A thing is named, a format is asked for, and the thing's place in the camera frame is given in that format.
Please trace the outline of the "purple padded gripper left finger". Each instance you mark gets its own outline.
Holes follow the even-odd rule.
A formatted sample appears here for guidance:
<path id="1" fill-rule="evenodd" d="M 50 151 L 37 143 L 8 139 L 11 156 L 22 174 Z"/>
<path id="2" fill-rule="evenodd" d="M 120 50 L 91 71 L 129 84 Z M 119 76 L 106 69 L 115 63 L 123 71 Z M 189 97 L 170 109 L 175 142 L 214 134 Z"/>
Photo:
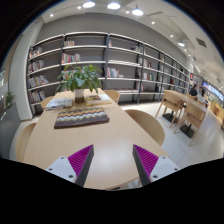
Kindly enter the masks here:
<path id="1" fill-rule="evenodd" d="M 89 145 L 69 157 L 60 156 L 47 171 L 83 187 L 94 156 L 94 146 Z"/>

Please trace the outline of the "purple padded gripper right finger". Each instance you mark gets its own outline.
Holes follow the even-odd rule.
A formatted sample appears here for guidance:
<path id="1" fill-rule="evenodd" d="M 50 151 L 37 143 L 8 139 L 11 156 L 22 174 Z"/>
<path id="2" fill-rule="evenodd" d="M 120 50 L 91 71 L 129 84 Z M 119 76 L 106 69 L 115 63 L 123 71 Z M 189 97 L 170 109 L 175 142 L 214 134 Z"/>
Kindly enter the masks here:
<path id="1" fill-rule="evenodd" d="M 143 186 L 179 170 L 167 156 L 158 157 L 138 145 L 133 145 L 133 157 Z"/>

